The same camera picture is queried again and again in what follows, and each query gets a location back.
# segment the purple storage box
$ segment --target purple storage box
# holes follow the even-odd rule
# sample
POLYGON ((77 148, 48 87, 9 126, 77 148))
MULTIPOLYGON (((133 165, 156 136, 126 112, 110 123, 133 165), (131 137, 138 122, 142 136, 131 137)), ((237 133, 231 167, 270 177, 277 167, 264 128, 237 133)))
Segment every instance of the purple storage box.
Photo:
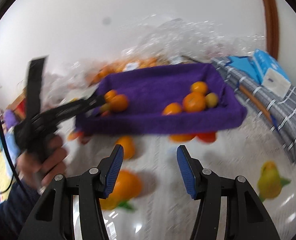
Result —
POLYGON ((97 94, 103 95, 112 89, 128 97, 128 109, 105 117, 95 117, 97 109, 89 117, 77 115, 77 129, 86 135, 189 134, 238 127, 247 114, 232 88, 211 64, 158 66, 110 74, 101 81, 97 94), (190 86, 197 81, 206 82, 209 92, 219 96, 216 108, 197 113, 161 114, 170 103, 182 104, 190 93, 190 86))

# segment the wet wipes package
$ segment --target wet wipes package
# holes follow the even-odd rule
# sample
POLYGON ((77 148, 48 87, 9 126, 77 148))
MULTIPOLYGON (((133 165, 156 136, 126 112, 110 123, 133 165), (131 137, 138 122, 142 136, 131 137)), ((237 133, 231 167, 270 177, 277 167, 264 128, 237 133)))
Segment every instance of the wet wipes package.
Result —
POLYGON ((250 62, 257 72, 259 84, 268 88, 277 96, 284 98, 291 83, 278 62, 271 55, 259 49, 255 49, 250 62))

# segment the blue textured rubber pad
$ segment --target blue textured rubber pad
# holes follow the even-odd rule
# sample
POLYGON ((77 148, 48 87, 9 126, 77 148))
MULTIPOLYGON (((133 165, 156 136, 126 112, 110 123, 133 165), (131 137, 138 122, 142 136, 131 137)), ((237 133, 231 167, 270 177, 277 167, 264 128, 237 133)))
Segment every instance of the blue textured rubber pad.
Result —
POLYGON ((177 162, 179 165, 181 176, 184 180, 186 191, 191 196, 191 198, 195 199, 197 197, 197 191, 195 187, 196 179, 192 173, 186 156, 180 147, 178 147, 177 149, 177 162))
POLYGON ((108 197, 109 194, 112 193, 113 188, 115 187, 115 181, 117 180, 122 161, 123 161, 123 148, 120 147, 106 175, 106 187, 103 192, 105 197, 108 197))

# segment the gray plaid fabric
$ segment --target gray plaid fabric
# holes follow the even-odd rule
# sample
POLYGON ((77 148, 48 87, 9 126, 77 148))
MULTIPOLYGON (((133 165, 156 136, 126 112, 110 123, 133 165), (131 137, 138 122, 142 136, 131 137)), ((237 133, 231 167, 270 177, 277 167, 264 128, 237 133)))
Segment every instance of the gray plaid fabric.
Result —
POLYGON ((296 163, 296 87, 291 86, 285 98, 281 99, 270 90, 257 84, 243 71, 229 66, 231 60, 228 57, 216 57, 211 61, 224 81, 242 98, 244 104, 249 104, 257 112, 258 116, 265 120, 270 130, 282 143, 291 162, 296 163), (273 124, 238 89, 240 84, 266 107, 272 117, 273 124))

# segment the human hand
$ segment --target human hand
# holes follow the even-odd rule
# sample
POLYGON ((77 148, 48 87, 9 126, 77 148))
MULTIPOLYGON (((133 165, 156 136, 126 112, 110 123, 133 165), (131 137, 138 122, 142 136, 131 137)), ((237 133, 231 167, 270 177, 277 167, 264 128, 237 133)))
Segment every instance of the human hand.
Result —
POLYGON ((34 189, 37 188, 35 178, 33 176, 33 174, 37 171, 41 171, 46 174, 41 182, 42 186, 48 186, 57 174, 65 173, 66 165, 63 160, 67 156, 67 151, 62 147, 62 145, 62 138, 58 135, 54 136, 48 143, 48 148, 54 152, 42 164, 33 154, 29 154, 27 152, 24 152, 17 158, 17 167, 23 174, 23 180, 26 184, 34 189))

